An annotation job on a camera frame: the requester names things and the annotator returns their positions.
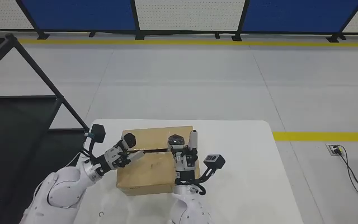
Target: brown cardboard box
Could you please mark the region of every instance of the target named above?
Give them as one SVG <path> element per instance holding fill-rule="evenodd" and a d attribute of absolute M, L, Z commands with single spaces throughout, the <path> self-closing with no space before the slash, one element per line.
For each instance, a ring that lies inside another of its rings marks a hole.
<path fill-rule="evenodd" d="M 131 150 L 154 150 L 167 148 L 168 137 L 183 136 L 189 142 L 192 126 L 125 130 L 136 137 L 136 146 Z M 196 162 L 195 178 L 200 177 L 199 162 Z M 173 192 L 175 167 L 170 152 L 146 153 L 141 159 L 117 170 L 117 187 L 126 195 L 159 194 Z"/>

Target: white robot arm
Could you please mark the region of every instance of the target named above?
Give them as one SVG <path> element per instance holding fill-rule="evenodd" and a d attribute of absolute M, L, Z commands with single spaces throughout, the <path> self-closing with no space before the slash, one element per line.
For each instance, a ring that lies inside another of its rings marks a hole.
<path fill-rule="evenodd" d="M 206 190 L 200 184 L 206 182 L 217 169 L 225 164 L 221 155 L 208 155 L 204 164 L 208 167 L 199 179 L 195 179 L 197 160 L 197 131 L 190 133 L 189 145 L 184 145 L 184 138 L 178 135 L 170 136 L 168 148 L 175 162 L 176 179 L 173 196 L 177 202 L 170 212 L 168 224 L 212 224 L 210 214 L 200 202 L 200 195 Z"/>
<path fill-rule="evenodd" d="M 101 180 L 108 171 L 124 167 L 144 155 L 143 151 L 132 154 L 127 152 L 135 146 L 135 136 L 128 133 L 105 154 L 95 158 L 91 153 L 93 145 L 95 142 L 103 142 L 105 135 L 101 125 L 92 127 L 92 132 L 98 129 L 102 136 L 88 133 L 92 141 L 90 151 L 85 150 L 84 154 L 89 159 L 77 167 L 64 167 L 51 173 L 25 210 L 20 224 L 72 224 L 88 187 Z"/>

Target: gray floor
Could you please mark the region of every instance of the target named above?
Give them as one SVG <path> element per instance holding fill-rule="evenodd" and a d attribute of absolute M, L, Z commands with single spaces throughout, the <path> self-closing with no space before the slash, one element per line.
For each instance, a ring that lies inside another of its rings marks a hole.
<path fill-rule="evenodd" d="M 40 44 L 25 48 L 87 124 L 98 118 L 265 120 L 279 132 L 358 132 L 355 48 Z M 15 50 L 0 61 L 0 68 L 0 95 L 50 94 Z M 53 127 L 77 125 L 61 109 Z M 358 144 L 341 144 L 358 173 Z M 358 194 L 344 163 L 329 155 L 325 142 L 277 142 L 277 146 L 305 224 L 357 223 Z"/>

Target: blue partition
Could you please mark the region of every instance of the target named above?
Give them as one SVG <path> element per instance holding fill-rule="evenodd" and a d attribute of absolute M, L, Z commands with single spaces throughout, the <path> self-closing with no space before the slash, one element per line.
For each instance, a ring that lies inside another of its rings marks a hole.
<path fill-rule="evenodd" d="M 130 0 L 22 0 L 42 30 L 135 30 Z"/>
<path fill-rule="evenodd" d="M 243 32 L 338 32 L 358 0 L 250 0 Z"/>

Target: yellow floor line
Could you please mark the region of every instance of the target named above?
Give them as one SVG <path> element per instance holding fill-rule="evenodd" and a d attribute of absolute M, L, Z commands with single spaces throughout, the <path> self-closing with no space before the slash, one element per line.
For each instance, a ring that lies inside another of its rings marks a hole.
<path fill-rule="evenodd" d="M 260 45 L 260 46 L 340 46 L 358 47 L 358 43 L 315 43 L 315 42 L 275 42 L 275 41 L 205 41 L 205 40 L 34 40 L 19 39 L 21 44 L 163 44 L 163 45 Z"/>
<path fill-rule="evenodd" d="M 356 132 L 273 132 L 275 141 L 358 142 Z"/>

